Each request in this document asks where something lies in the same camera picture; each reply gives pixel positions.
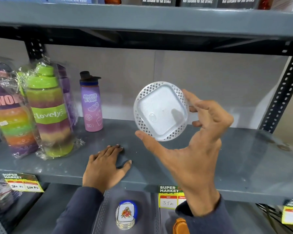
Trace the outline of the person's left hand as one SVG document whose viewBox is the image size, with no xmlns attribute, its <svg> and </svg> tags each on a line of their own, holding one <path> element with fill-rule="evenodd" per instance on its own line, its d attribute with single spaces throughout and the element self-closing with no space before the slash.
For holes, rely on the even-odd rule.
<svg viewBox="0 0 293 234">
<path fill-rule="evenodd" d="M 97 154 L 92 154 L 82 178 L 82 186 L 95 188 L 101 193 L 117 185 L 126 174 L 117 174 L 117 158 L 123 151 L 119 144 L 108 145 Z"/>
</svg>

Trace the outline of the person's right hand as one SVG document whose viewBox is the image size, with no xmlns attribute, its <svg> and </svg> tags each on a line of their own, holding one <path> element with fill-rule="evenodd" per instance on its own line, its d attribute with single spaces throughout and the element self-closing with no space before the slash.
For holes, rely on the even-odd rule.
<svg viewBox="0 0 293 234">
<path fill-rule="evenodd" d="M 178 186 L 183 190 L 194 216 L 211 213 L 220 194 L 215 188 L 216 162 L 221 149 L 221 136 L 234 122 L 234 117 L 216 101 L 201 100 L 195 94 L 183 89 L 191 106 L 200 107 L 204 113 L 198 114 L 194 127 L 201 127 L 183 149 L 173 149 L 178 154 L 176 165 L 165 166 Z"/>
</svg>

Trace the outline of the white lattice plastic dish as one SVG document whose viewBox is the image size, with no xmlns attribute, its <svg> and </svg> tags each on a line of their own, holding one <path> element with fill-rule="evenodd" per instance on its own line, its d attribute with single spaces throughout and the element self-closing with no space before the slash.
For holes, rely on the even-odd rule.
<svg viewBox="0 0 293 234">
<path fill-rule="evenodd" d="M 140 91 L 134 102 L 133 114 L 139 130 L 157 141 L 170 141 L 186 128 L 189 104 L 176 85 L 158 81 Z"/>
</svg>

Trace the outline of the person's right forearm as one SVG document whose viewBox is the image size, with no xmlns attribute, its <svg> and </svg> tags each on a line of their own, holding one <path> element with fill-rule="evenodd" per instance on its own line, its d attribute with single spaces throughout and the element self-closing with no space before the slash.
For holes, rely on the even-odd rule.
<svg viewBox="0 0 293 234">
<path fill-rule="evenodd" d="M 222 196 L 215 209 L 205 216 L 194 216 L 187 201 L 178 205 L 175 212 L 185 219 L 190 234 L 238 234 L 230 220 Z"/>
</svg>

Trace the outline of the person's left forearm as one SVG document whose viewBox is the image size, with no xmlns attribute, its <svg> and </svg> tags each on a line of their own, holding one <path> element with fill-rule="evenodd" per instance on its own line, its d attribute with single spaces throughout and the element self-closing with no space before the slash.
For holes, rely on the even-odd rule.
<svg viewBox="0 0 293 234">
<path fill-rule="evenodd" d="M 57 219 L 52 234 L 91 234 L 103 200 L 104 196 L 98 189 L 79 187 Z"/>
</svg>

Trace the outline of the blue holder coaster set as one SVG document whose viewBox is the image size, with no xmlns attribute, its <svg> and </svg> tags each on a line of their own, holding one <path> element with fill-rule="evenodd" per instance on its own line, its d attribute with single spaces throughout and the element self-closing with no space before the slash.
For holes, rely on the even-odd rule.
<svg viewBox="0 0 293 234">
<path fill-rule="evenodd" d="M 131 229 L 137 220 L 137 205 L 132 200 L 123 200 L 119 203 L 115 212 L 116 225 L 121 230 Z"/>
</svg>

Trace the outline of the yellow price tag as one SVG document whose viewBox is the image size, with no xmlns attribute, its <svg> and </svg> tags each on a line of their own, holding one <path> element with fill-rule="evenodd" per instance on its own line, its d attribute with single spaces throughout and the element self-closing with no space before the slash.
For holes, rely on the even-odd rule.
<svg viewBox="0 0 293 234">
<path fill-rule="evenodd" d="M 283 205 L 282 224 L 293 225 L 293 200 L 286 200 Z"/>
<path fill-rule="evenodd" d="M 157 192 L 159 208 L 176 209 L 178 205 L 186 201 L 179 186 L 158 185 Z"/>
<path fill-rule="evenodd" d="M 4 181 L 14 191 L 44 193 L 35 175 L 25 173 L 2 173 Z"/>
</svg>

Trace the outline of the small lilac bottle black lid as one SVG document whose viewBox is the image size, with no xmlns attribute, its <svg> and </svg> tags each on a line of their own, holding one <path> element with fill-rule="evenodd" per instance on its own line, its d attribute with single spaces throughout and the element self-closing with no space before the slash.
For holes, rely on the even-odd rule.
<svg viewBox="0 0 293 234">
<path fill-rule="evenodd" d="M 101 77 L 92 76 L 89 71 L 80 72 L 81 105 L 85 129 L 97 132 L 103 129 L 102 103 L 99 89 Z"/>
</svg>

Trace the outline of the orange lid container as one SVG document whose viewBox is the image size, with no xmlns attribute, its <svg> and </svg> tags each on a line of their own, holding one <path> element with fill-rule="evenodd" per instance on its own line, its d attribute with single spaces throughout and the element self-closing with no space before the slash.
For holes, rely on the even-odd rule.
<svg viewBox="0 0 293 234">
<path fill-rule="evenodd" d="M 190 234 L 186 220 L 177 218 L 173 225 L 172 234 Z"/>
</svg>

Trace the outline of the purple wrapped bottle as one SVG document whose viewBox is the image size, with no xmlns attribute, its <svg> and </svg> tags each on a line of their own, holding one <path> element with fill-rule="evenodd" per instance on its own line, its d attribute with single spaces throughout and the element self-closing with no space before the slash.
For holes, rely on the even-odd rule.
<svg viewBox="0 0 293 234">
<path fill-rule="evenodd" d="M 74 102 L 73 94 L 71 92 L 69 75 L 67 74 L 66 68 L 64 66 L 62 66 L 61 64 L 56 64 L 56 65 L 58 68 L 58 74 L 59 74 L 59 78 L 60 78 L 62 89 L 63 89 L 64 101 L 66 103 L 70 125 L 72 128 L 74 128 L 78 121 L 78 114 L 77 114 L 77 109 Z"/>
</svg>

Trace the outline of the green lid rainbow bottle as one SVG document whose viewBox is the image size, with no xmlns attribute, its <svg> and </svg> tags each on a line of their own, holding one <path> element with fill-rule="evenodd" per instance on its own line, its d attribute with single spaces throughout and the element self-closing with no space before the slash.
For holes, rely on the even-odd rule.
<svg viewBox="0 0 293 234">
<path fill-rule="evenodd" d="M 57 64 L 41 59 L 16 71 L 24 106 L 34 120 L 37 156 L 43 160 L 65 157 L 82 147 L 70 125 Z"/>
</svg>

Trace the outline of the grey metal shelf rack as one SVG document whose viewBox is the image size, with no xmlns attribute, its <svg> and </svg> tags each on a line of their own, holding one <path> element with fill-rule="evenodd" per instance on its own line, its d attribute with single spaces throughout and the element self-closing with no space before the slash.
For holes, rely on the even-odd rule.
<svg viewBox="0 0 293 234">
<path fill-rule="evenodd" d="M 134 135 L 133 103 L 153 81 L 171 81 L 199 98 L 224 107 L 254 106 L 265 94 L 255 125 L 242 125 L 223 135 L 215 185 L 229 212 L 246 214 L 251 203 L 282 205 L 293 200 L 293 149 L 272 135 L 293 95 L 293 12 L 195 9 L 127 5 L 39 4 L 0 1 L 0 61 L 11 67 L 47 55 L 71 64 L 71 85 L 79 92 L 79 71 L 100 74 L 105 128 L 86 132 L 79 119 L 77 135 L 85 145 L 67 157 L 44 161 L 32 154 L 14 159 L 0 142 L 0 175 L 24 172 L 51 185 L 47 195 L 67 200 L 81 185 L 88 153 L 119 142 L 133 166 L 112 191 L 140 203 L 157 203 L 158 185 L 175 185 L 169 171 Z"/>
</svg>

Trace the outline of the purple lid rainbow bottle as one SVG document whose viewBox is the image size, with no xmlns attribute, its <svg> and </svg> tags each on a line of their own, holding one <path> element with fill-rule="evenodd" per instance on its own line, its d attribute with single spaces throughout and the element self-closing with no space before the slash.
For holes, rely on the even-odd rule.
<svg viewBox="0 0 293 234">
<path fill-rule="evenodd" d="M 8 64 L 0 62 L 0 131 L 16 158 L 25 157 L 39 148 L 33 123 L 23 103 L 17 76 Z"/>
</svg>

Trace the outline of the clear wrapped packet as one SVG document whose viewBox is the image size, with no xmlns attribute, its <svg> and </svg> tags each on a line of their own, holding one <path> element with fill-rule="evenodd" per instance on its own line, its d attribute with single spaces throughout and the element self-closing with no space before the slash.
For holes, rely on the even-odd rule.
<svg viewBox="0 0 293 234">
<path fill-rule="evenodd" d="M 18 201 L 22 192 L 12 190 L 4 179 L 0 179 L 0 211 L 5 213 Z"/>
</svg>

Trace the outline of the red bottle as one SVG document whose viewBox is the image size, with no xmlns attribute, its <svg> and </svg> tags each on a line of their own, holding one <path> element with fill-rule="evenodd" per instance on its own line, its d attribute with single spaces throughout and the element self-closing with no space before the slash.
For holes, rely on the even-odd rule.
<svg viewBox="0 0 293 234">
<path fill-rule="evenodd" d="M 259 0 L 258 10 L 270 10 L 274 0 Z"/>
</svg>

